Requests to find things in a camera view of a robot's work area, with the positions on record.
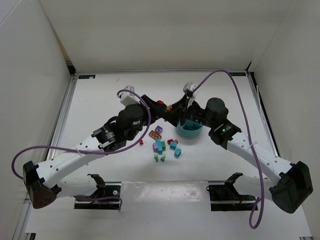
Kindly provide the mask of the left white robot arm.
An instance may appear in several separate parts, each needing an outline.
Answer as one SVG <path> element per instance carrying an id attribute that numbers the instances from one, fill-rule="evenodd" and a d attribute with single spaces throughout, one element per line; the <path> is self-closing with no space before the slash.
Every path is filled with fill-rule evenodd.
<path id="1" fill-rule="evenodd" d="M 118 115 L 73 148 L 63 148 L 62 153 L 44 162 L 29 161 L 23 165 L 23 181 L 34 209 L 52 204 L 56 199 L 74 197 L 78 202 L 103 202 L 119 200 L 108 190 L 99 174 L 88 173 L 80 179 L 71 173 L 92 161 L 128 150 L 128 141 L 166 113 L 167 106 L 151 100 L 146 95 L 125 104 Z"/>

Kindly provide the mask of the long teal lego brick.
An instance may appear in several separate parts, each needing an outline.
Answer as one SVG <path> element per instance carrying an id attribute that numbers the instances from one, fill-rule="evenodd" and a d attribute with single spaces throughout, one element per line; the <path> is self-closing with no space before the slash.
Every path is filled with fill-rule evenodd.
<path id="1" fill-rule="evenodd" d="M 158 154 L 162 154 L 163 153 L 163 147 L 162 147 L 162 143 L 160 139 L 156 140 L 156 144 L 157 144 L 157 153 Z"/>

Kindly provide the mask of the lilac lego brick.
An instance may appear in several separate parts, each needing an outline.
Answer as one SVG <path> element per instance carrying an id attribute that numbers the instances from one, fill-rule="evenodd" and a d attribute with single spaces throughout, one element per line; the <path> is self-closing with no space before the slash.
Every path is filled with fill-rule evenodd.
<path id="1" fill-rule="evenodd" d="M 154 143 L 152 144 L 152 149 L 153 149 L 154 152 L 157 152 L 157 151 L 158 151 L 158 143 L 157 143 L 157 142 L 154 142 Z"/>

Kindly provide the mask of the orange studded lego brick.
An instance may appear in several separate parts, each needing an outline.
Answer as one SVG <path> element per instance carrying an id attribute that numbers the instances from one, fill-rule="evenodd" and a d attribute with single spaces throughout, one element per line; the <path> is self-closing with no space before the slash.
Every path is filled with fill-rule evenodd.
<path id="1" fill-rule="evenodd" d="M 167 112 L 170 112 L 172 109 L 173 109 L 173 106 L 172 106 L 172 105 L 169 105 L 169 106 L 166 108 L 166 111 L 167 111 Z"/>

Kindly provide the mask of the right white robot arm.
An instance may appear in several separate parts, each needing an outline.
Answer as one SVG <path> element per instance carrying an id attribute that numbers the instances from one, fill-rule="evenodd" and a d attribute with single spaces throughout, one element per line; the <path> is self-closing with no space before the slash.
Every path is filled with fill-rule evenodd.
<path id="1" fill-rule="evenodd" d="M 228 113 L 220 98 L 210 98 L 205 108 L 201 108 L 196 102 L 189 104 L 184 96 L 165 110 L 164 119 L 175 126 L 191 121 L 208 127 L 208 135 L 216 145 L 243 158 L 267 177 L 263 187 L 258 188 L 263 190 L 262 196 L 293 214 L 313 192 L 309 167 L 302 161 L 292 163 L 253 144 L 248 134 L 228 120 Z"/>

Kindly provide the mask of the green lego cube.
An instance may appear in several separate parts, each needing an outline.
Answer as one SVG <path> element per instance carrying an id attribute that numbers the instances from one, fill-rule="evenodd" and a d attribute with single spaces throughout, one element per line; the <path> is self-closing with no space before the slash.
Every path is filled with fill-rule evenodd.
<path id="1" fill-rule="evenodd" d="M 166 143 L 165 141 L 161 141 L 161 147 L 162 147 L 162 150 L 165 151 L 166 150 Z"/>

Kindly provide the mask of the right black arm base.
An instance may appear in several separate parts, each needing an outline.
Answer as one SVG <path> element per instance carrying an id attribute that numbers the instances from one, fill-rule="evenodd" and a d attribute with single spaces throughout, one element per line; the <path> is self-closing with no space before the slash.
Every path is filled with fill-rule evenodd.
<path id="1" fill-rule="evenodd" d="M 256 198 L 252 195 L 239 194 L 234 183 L 243 174 L 236 172 L 227 180 L 209 181 L 206 191 L 209 193 L 210 210 L 212 212 L 251 211 Z"/>

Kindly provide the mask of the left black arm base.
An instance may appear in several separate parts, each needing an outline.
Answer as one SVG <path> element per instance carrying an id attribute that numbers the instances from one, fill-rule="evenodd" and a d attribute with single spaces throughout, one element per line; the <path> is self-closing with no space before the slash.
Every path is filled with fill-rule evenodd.
<path id="1" fill-rule="evenodd" d="M 88 193 L 76 195 L 74 209 L 76 210 L 117 210 L 122 208 L 121 182 L 105 182 L 98 174 L 89 174 L 94 180 L 95 190 Z"/>

